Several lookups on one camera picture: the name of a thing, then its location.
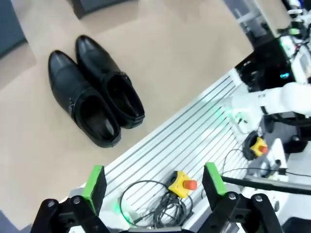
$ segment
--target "dark panel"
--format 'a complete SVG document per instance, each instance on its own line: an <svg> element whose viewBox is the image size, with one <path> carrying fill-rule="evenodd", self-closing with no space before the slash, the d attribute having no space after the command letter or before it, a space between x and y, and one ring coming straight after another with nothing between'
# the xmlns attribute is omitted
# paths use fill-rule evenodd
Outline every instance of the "dark panel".
<svg viewBox="0 0 311 233"><path fill-rule="evenodd" d="M225 3L236 19L238 19L241 16L244 16L250 12L247 5L245 4L245 2L243 0L234 0L234 1L233 0L225 0Z"/></svg>
<svg viewBox="0 0 311 233"><path fill-rule="evenodd" d="M0 57L26 41L10 0L0 0Z"/></svg>
<svg viewBox="0 0 311 233"><path fill-rule="evenodd" d="M96 11L100 8L108 7L117 3L129 0L71 0L74 13L78 18L82 18L88 13Z"/></svg>
<svg viewBox="0 0 311 233"><path fill-rule="evenodd" d="M18 233L18 229L10 220L0 211L0 233Z"/></svg>

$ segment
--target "floor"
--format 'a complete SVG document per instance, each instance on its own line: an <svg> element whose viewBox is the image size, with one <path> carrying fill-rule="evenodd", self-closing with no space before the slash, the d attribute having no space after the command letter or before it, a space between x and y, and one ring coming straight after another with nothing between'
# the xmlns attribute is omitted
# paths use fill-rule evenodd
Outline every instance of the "floor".
<svg viewBox="0 0 311 233"><path fill-rule="evenodd" d="M133 0L78 20L67 0L12 0L28 44L0 60L0 208L19 228L42 200L61 200L94 164L108 165L251 53L219 0ZM56 103L47 58L74 58L87 34L131 78L144 123L112 149L94 145Z"/></svg>

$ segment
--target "red button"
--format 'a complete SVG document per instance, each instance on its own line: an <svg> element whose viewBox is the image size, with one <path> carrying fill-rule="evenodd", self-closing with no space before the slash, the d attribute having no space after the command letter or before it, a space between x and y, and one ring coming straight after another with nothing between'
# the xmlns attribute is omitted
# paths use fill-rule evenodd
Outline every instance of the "red button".
<svg viewBox="0 0 311 233"><path fill-rule="evenodd" d="M268 153L268 151L269 151L268 148L264 147L264 146L259 146L258 150L264 154Z"/></svg>
<svg viewBox="0 0 311 233"><path fill-rule="evenodd" d="M197 181L193 181L193 180L184 181L183 187L185 189L195 190L198 187L198 183Z"/></svg>

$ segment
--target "shoe opening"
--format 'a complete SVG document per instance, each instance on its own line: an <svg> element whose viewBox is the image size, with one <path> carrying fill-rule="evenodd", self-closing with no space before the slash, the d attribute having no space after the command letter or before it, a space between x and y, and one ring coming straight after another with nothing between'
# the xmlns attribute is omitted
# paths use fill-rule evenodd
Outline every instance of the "shoe opening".
<svg viewBox="0 0 311 233"><path fill-rule="evenodd" d="M115 76L107 84L107 89L114 104L131 117L143 115L142 106L137 95L120 76Z"/></svg>
<svg viewBox="0 0 311 233"><path fill-rule="evenodd" d="M80 116L84 124L97 139L111 140L115 129L106 113L102 100L89 96L81 104Z"/></svg>

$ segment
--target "shoe insole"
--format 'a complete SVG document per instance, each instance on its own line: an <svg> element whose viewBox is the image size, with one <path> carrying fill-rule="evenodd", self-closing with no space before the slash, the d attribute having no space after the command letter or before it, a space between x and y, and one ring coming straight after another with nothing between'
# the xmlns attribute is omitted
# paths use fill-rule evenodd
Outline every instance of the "shoe insole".
<svg viewBox="0 0 311 233"><path fill-rule="evenodd" d="M114 88L110 92L110 96L113 102L120 108L121 111L133 117L139 116L136 105L132 101L130 101L125 91L121 90L120 88Z"/></svg>
<svg viewBox="0 0 311 233"><path fill-rule="evenodd" d="M99 100L89 99L81 108L81 116L87 127L99 138L110 140L114 128Z"/></svg>

